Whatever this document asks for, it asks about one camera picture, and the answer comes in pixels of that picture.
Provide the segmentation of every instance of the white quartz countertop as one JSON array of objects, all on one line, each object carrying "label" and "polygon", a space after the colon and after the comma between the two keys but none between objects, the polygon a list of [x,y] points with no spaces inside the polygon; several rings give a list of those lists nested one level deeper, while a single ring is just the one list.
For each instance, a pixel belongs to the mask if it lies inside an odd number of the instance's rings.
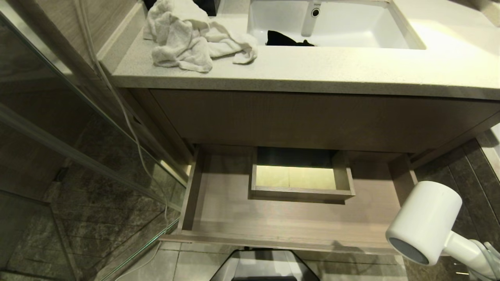
[{"label": "white quartz countertop", "polygon": [[[198,73],[154,66],[156,43],[139,32],[111,71],[112,80],[124,88],[500,100],[500,28],[481,12],[450,0],[393,2],[426,49],[259,46],[249,65],[225,57],[215,59],[209,73]],[[245,33],[249,0],[220,5],[216,20]]]}]

